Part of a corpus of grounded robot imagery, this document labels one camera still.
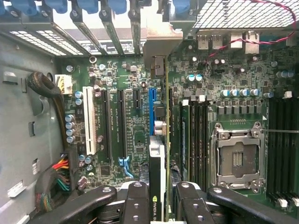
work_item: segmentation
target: cpu socket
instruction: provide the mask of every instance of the cpu socket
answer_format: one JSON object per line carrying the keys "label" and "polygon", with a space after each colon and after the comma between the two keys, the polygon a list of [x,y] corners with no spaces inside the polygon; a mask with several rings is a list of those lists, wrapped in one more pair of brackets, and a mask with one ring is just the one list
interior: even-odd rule
{"label": "cpu socket", "polygon": [[256,122],[251,130],[223,130],[214,136],[215,184],[259,192],[264,184],[264,134]]}

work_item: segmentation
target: blue latch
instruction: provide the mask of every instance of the blue latch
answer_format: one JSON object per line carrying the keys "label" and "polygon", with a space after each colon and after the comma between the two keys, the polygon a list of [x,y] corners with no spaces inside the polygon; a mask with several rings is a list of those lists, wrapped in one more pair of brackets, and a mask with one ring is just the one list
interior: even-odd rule
{"label": "blue latch", "polygon": [[108,0],[108,5],[115,14],[124,14],[127,11],[126,0]]}
{"label": "blue latch", "polygon": [[125,174],[131,178],[134,178],[134,176],[129,173],[129,162],[130,162],[130,157],[128,156],[127,158],[118,158],[118,162],[121,167],[125,170]]}
{"label": "blue latch", "polygon": [[45,3],[59,14],[67,12],[67,0],[45,0]]}
{"label": "blue latch", "polygon": [[77,0],[78,6],[84,9],[88,14],[94,14],[99,11],[98,0]]}
{"label": "blue latch", "polygon": [[190,0],[173,0],[176,14],[187,12],[190,9]]}
{"label": "blue latch", "polygon": [[36,3],[34,0],[10,0],[11,5],[27,16],[36,15]]}

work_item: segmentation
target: pcie slot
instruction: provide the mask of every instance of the pcie slot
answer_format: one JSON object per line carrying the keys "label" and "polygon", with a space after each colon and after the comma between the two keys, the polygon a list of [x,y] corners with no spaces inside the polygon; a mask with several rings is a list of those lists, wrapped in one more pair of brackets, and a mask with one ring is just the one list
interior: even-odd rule
{"label": "pcie slot", "polygon": [[111,142],[111,119],[110,119],[110,97],[109,91],[102,90],[103,96],[103,122],[105,127],[104,133],[104,150],[108,159],[112,159],[112,142]]}
{"label": "pcie slot", "polygon": [[124,90],[117,91],[117,115],[118,115],[118,130],[119,141],[122,147],[120,157],[127,157],[127,132],[126,132],[126,111],[125,111],[125,92]]}
{"label": "pcie slot", "polygon": [[149,134],[154,135],[154,102],[157,100],[157,90],[155,88],[149,88]]}
{"label": "pcie slot", "polygon": [[95,136],[95,114],[93,105],[93,87],[83,87],[84,121],[86,135],[86,154],[94,155],[97,152]]}

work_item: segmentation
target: ventilation grille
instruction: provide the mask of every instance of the ventilation grille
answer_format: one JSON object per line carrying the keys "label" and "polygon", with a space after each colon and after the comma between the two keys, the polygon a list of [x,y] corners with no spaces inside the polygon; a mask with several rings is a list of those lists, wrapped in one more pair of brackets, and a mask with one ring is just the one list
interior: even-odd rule
{"label": "ventilation grille", "polygon": [[25,32],[25,31],[11,31],[11,34],[16,35],[17,37],[28,41],[31,44],[34,44],[56,56],[65,56],[66,54],[61,52],[60,50],[52,47],[51,45],[45,43],[44,41],[38,39],[37,37]]}
{"label": "ventilation grille", "polygon": [[[278,0],[299,19],[298,0]],[[194,28],[281,28],[293,23],[291,13],[274,4],[249,0],[208,0]]]}
{"label": "ventilation grille", "polygon": [[66,42],[61,37],[57,36],[51,30],[45,31],[37,31],[40,35],[43,35],[45,38],[49,39],[53,43],[57,44],[58,46],[62,47],[63,49],[70,52],[72,55],[83,55],[79,50],[71,46],[68,42]]}

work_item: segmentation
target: white pci slot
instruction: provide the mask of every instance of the white pci slot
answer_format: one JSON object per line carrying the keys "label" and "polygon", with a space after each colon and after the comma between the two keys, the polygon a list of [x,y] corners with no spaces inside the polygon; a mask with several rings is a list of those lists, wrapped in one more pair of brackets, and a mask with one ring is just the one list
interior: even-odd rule
{"label": "white pci slot", "polygon": [[93,105],[93,87],[83,87],[83,105],[86,135],[86,154],[94,155],[97,152],[95,136],[95,116]]}

